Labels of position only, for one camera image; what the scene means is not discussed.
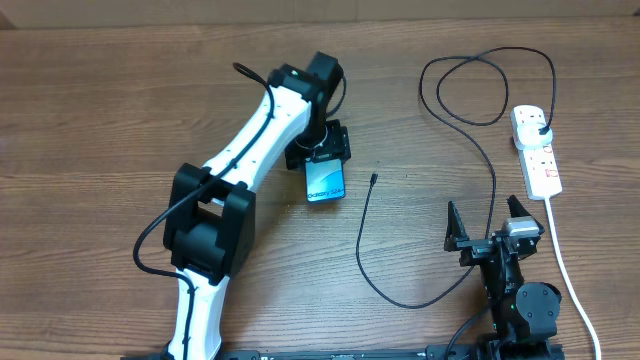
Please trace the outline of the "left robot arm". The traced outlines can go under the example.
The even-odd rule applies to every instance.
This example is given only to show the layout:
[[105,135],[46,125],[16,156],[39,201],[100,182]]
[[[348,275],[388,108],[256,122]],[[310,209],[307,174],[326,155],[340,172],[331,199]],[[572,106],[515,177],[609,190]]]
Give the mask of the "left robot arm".
[[284,64],[259,82],[264,97],[236,137],[203,166],[184,164],[174,177],[163,244],[179,300],[163,359],[213,359],[220,351],[227,288],[253,246],[256,193],[278,158],[304,172],[308,202],[346,194],[348,132],[328,107],[346,85],[338,60],[318,52],[306,68]]

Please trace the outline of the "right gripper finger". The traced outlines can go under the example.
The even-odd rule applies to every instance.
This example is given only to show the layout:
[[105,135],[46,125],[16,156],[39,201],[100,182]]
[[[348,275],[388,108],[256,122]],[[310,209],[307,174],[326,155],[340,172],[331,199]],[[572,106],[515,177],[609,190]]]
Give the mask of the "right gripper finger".
[[459,250],[463,243],[469,241],[460,214],[452,201],[448,202],[448,221],[444,240],[445,250]]
[[510,215],[512,218],[519,218],[519,217],[531,217],[533,219],[533,221],[536,223],[537,227],[538,227],[538,232],[542,233],[543,232],[543,226],[542,224],[536,220],[522,205],[522,203],[518,200],[518,198],[515,195],[511,195],[507,198],[507,204],[509,206],[509,211],[510,211]]

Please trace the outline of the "Samsung Galaxy smartphone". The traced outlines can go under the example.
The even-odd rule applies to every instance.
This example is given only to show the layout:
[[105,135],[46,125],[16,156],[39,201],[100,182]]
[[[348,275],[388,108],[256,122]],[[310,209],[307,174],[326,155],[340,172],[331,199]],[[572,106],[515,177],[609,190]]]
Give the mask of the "Samsung Galaxy smartphone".
[[306,194],[310,203],[342,199],[346,195],[340,159],[305,164]]

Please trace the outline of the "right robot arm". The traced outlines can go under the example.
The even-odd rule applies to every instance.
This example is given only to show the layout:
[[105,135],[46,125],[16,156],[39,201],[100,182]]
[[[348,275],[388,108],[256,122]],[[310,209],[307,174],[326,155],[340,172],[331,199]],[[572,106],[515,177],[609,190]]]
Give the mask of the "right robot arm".
[[562,301],[557,287],[546,282],[526,282],[520,261],[537,252],[545,229],[515,196],[507,199],[510,217],[489,238],[473,240],[464,228],[455,205],[448,204],[444,250],[458,251],[461,266],[478,266],[487,294],[487,306],[469,319],[466,329],[489,312],[494,331],[474,345],[457,347],[457,332],[444,350],[445,359],[541,359],[565,357],[557,335],[557,318]]

